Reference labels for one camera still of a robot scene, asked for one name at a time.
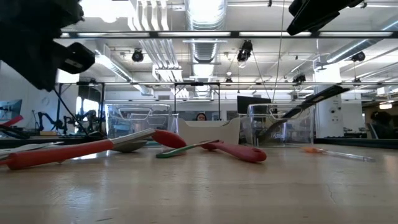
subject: white column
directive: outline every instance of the white column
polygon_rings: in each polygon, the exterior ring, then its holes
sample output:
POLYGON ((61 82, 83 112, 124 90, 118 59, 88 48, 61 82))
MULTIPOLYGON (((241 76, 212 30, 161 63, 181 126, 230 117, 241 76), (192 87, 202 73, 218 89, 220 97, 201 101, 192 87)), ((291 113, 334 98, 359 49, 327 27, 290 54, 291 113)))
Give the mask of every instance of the white column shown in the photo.
MULTIPOLYGON (((341 82, 340 67, 337 63, 325 65, 323 68, 314 65, 313 79, 315 82, 341 82)), ((328 87, 330 86, 315 86, 314 92, 319 93, 328 87)), ((315 127, 317 138, 344 136, 341 95, 317 104, 315 127)))

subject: clear plastic bin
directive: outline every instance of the clear plastic bin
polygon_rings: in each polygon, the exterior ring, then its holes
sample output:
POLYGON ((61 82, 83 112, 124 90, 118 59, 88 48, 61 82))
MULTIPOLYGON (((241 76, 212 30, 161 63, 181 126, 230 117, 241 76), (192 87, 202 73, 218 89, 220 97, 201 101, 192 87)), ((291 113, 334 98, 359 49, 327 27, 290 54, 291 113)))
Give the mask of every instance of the clear plastic bin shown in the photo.
POLYGON ((105 105, 108 138, 118 138, 148 128, 177 133, 177 114, 170 105, 105 105))
POLYGON ((247 115, 241 118, 241 124, 248 144, 258 147, 284 146, 312 144, 314 119, 314 106, 301 110, 297 105, 258 104, 249 105, 247 115), (292 109, 299 110, 299 113, 289 119, 282 118, 292 109), (273 126, 272 131, 267 131, 275 123, 280 124, 273 126))

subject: table surface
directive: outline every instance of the table surface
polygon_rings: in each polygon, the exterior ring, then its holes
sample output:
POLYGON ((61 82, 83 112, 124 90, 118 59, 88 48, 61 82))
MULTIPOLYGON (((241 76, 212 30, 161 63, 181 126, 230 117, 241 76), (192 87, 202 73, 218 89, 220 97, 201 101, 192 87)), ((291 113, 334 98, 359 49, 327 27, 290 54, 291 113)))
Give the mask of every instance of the table surface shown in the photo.
POLYGON ((267 148, 262 164, 192 149, 104 152, 0 168, 0 223, 398 223, 398 151, 323 145, 376 162, 267 148))

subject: computer monitor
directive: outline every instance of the computer monitor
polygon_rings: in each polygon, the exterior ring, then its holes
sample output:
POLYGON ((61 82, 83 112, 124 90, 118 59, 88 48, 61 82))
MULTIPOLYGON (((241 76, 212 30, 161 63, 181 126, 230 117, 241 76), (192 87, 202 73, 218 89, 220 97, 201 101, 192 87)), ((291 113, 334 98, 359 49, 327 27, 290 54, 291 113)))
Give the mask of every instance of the computer monitor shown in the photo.
POLYGON ((0 121, 9 121, 21 112, 22 100, 0 101, 0 121))
MULTIPOLYGON (((270 99, 250 97, 250 96, 238 96, 236 101, 237 101, 237 105, 238 105, 238 114, 246 114, 248 112, 249 105, 261 104, 261 103, 271 103, 270 99)), ((257 107, 255 113, 265 114, 265 113, 267 113, 267 110, 268 110, 268 108, 266 108, 266 107, 257 107)))

